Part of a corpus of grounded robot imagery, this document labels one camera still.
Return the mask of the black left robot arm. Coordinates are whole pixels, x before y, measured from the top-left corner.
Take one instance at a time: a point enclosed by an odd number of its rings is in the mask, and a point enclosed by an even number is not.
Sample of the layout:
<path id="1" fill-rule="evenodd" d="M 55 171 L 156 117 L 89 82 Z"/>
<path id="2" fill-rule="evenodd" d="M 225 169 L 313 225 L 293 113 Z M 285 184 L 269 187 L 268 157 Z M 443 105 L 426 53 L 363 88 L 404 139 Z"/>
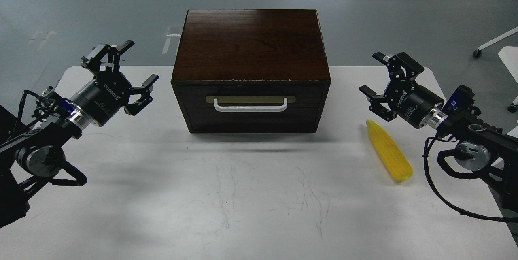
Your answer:
<path id="1" fill-rule="evenodd" d="M 63 145 L 78 139 L 89 125 L 101 127 L 120 110 L 135 116 L 152 101 L 152 86 L 158 75 L 150 75 L 133 87 L 120 71 L 122 54 L 134 42 L 99 44 L 81 59 L 81 67 L 93 78 L 71 98 L 53 87 L 42 94 L 25 90 L 18 113 L 1 108 L 1 226 L 26 216 L 28 201 L 50 183 L 83 186 L 87 177 L 66 160 Z"/>

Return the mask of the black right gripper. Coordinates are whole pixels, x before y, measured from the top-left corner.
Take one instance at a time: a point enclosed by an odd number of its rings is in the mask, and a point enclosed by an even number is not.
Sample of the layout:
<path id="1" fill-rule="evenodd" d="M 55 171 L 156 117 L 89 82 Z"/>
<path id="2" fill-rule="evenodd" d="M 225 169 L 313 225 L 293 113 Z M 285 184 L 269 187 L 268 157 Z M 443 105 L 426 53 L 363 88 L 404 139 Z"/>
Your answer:
<path id="1" fill-rule="evenodd" d="M 431 110 L 444 104 L 444 99 L 415 82 L 425 68 L 407 53 L 385 55 L 377 52 L 372 57 L 387 67 L 390 82 L 384 95 L 377 95 L 366 85 L 359 87 L 370 103 L 369 110 L 386 121 L 399 115 L 415 129 L 420 129 Z"/>

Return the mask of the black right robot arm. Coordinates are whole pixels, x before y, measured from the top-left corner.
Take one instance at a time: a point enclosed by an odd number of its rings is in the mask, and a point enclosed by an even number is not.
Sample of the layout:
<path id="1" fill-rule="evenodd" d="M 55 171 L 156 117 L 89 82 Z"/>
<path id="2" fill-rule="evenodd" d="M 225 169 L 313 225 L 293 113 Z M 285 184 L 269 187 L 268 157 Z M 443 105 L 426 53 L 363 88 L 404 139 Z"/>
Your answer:
<path id="1" fill-rule="evenodd" d="M 503 209 L 517 211 L 517 138 L 500 128 L 479 119 L 480 109 L 474 105 L 472 89 L 460 85 L 444 101 L 416 82 L 424 67 L 407 53 L 385 55 L 374 53 L 373 58 L 384 64 L 390 78 L 383 94 L 376 94 L 368 86 L 361 86 L 370 103 L 369 110 L 386 121 L 401 117 L 415 129 L 430 126 L 435 136 L 425 141 L 422 159 L 425 177 L 435 195 L 460 215 L 474 219 L 516 223 L 516 217 L 479 215 L 447 201 L 433 184 L 429 173 L 429 152 L 434 142 L 455 140 L 454 149 L 440 151 L 437 162 L 450 177 L 481 179 L 496 191 Z"/>

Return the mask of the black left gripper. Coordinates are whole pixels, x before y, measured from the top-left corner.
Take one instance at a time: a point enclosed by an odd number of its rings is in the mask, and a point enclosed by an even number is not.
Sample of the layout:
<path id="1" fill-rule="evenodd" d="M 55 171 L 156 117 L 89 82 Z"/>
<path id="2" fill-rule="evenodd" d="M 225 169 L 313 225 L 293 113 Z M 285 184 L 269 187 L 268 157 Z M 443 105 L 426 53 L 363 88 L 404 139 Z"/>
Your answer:
<path id="1" fill-rule="evenodd" d="M 87 57 L 81 58 L 80 66 L 96 75 L 89 83 L 76 92 L 70 101 L 80 107 L 94 121 L 93 124 L 101 127 L 107 123 L 121 107 L 124 112 L 136 116 L 152 101 L 153 84 L 159 75 L 152 74 L 140 87 L 131 87 L 131 83 L 120 71 L 121 55 L 128 51 L 135 42 L 128 40 L 121 46 L 98 44 Z M 102 59 L 107 57 L 107 63 L 112 64 L 100 70 Z M 134 103 L 129 104 L 129 96 L 140 95 Z"/>

